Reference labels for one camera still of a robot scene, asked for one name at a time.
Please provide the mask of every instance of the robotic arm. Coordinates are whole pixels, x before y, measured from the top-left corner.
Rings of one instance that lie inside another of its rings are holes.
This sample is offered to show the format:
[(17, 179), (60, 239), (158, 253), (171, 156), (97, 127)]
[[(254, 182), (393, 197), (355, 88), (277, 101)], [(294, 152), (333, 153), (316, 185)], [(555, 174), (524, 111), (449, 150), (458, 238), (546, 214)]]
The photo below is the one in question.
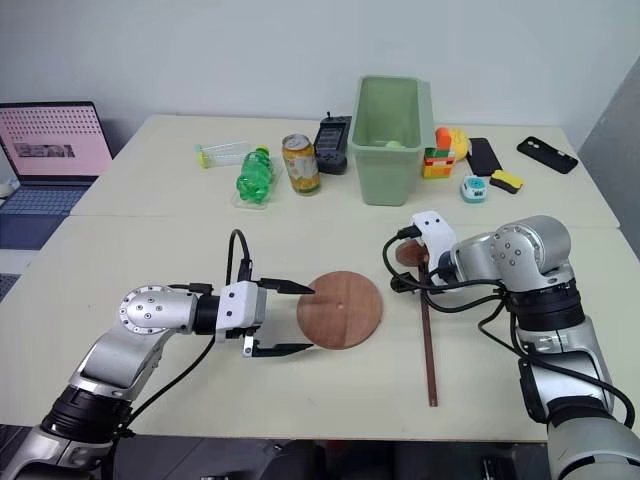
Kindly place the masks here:
[[(237, 235), (246, 248), (242, 233)], [(135, 418), (131, 404), (158, 366), (164, 345), (175, 334), (244, 336), (245, 357), (283, 356), (310, 347), (259, 347), (254, 334), (265, 319), (267, 289), (288, 294), (313, 290), (289, 280), (251, 281), (251, 265), (245, 250), (239, 281), (225, 286), (220, 296), (212, 295), (208, 284), (146, 285), (129, 292), (120, 303), (114, 325), (91, 347), (0, 480), (92, 478), (87, 472), (101, 465)], [(215, 336), (202, 357), (214, 341)]]
[[(429, 270), (435, 273), (432, 291), (475, 280), (503, 285), (503, 302), (514, 322), (514, 352), (521, 357), (525, 407), (534, 421), (547, 425), (552, 478), (640, 479), (640, 440), (630, 430), (630, 412), (628, 426), (611, 415), (611, 392), (624, 395), (610, 386), (593, 323), (582, 310), (564, 225), (535, 216), (457, 243), (437, 212), (424, 212), (399, 234), (396, 238), (414, 237), (427, 247)], [(409, 274), (392, 273), (394, 289), (401, 291), (403, 283), (415, 287)], [(596, 382), (576, 378), (580, 374)]]

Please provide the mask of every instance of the clear plastic bottle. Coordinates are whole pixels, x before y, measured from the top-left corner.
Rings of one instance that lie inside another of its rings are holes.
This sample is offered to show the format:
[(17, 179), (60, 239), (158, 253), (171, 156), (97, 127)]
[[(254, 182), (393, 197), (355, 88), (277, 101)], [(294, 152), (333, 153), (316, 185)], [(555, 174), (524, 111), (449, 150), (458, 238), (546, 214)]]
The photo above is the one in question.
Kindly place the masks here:
[(260, 204), (269, 195), (273, 179), (269, 149), (260, 145), (244, 158), (242, 171), (236, 180), (236, 188), (242, 200)]

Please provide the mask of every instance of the floor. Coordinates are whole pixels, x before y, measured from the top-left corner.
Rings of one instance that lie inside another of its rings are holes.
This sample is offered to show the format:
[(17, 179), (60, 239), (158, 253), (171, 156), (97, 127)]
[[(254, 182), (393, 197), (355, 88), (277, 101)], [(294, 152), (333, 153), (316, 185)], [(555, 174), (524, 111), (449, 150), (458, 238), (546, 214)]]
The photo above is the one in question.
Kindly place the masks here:
[[(0, 471), (27, 432), (28, 429), (24, 427), (0, 426)], [(481, 458), (484, 456), (512, 460), (517, 480), (550, 478), (544, 444), (316, 443), (324, 447), (326, 464), (330, 470), (339, 472), (331, 477), (336, 480), (480, 480), (483, 478)], [(241, 471), (244, 472), (239, 477), (242, 480), (258, 480), (274, 458), (286, 456), (290, 446), (287, 441), (266, 439), (139, 435), (121, 441), (116, 455), (116, 479), (201, 480)], [(299, 477), (289, 472), (285, 478), (296, 480)]]

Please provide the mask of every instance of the table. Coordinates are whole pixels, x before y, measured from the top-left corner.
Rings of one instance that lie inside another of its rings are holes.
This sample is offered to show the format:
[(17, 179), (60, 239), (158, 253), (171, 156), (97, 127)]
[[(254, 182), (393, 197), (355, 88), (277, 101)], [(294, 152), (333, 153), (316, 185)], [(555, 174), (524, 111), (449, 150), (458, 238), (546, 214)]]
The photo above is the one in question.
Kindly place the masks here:
[[(258, 118), (215, 118), (155, 115), (120, 152), (113, 165), (76, 205), (73, 215), (195, 216), (203, 221), (225, 218), (298, 219), (319, 212), (352, 218), (359, 224), (372, 221), (391, 207), (371, 208), (360, 196), (354, 162), (344, 176), (324, 175), (322, 192), (302, 198), (291, 189), (286, 174), (277, 185), (273, 203), (263, 212), (244, 211), (230, 203), (240, 167), (200, 168), (195, 144), (247, 140), (266, 144), (278, 156), (282, 138), (303, 133), (313, 139), (319, 122)], [(522, 177), (525, 186), (517, 195), (492, 188), (487, 201), (470, 208), (458, 188), (470, 174), (467, 162), (454, 169), (453, 179), (419, 181), (415, 192), (395, 214), (409, 218), (424, 210), (437, 210), (459, 225), (502, 224), (540, 213), (552, 214), (568, 226), (611, 227), (618, 220), (602, 198), (582, 164), (568, 175), (516, 151), (529, 135), (576, 156), (564, 133), (553, 127), (462, 126), (471, 137), (486, 137), (505, 170)]]
[[(240, 340), (216, 351), (136, 421), (140, 433), (222, 437), (420, 440), (546, 440), (526, 415), (516, 359), (480, 335), (479, 308), (432, 314), (441, 406), (427, 401), (419, 302), (388, 288), (384, 241), (406, 225), (400, 209), (371, 209), (375, 222), (285, 215), (69, 217), (0, 303), (0, 423), (34, 424), (49, 410), (92, 342), (110, 327), (120, 298), (149, 282), (209, 281), (219, 291), (232, 227), (241, 228), (254, 276), (310, 282), (352, 270), (377, 285), (384, 314), (376, 332), (345, 351), (317, 347), (290, 357), (244, 359)], [(459, 238), (491, 230), (453, 225)], [(613, 228), (572, 227), (573, 262), (615, 384), (636, 404), (636, 339), (630, 301), (640, 265)], [(479, 292), (451, 294), (452, 303)], [(264, 344), (301, 340), (297, 297), (269, 293)], [(507, 318), (493, 331), (506, 336)], [(198, 355), (205, 337), (175, 336), (140, 400)], [(623, 409), (616, 408), (618, 418)], [(640, 433), (640, 426), (634, 431)]]

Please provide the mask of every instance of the green plastic bin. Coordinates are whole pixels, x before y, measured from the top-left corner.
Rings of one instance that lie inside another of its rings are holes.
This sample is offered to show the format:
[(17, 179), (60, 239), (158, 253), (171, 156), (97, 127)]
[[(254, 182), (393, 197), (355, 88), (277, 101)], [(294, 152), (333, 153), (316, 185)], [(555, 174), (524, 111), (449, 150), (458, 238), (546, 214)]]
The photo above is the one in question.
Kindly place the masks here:
[[(367, 75), (356, 98), (348, 146), (362, 198), (402, 205), (420, 177), (424, 149), (436, 146), (431, 88), (417, 78)], [(389, 141), (402, 147), (386, 147)]]

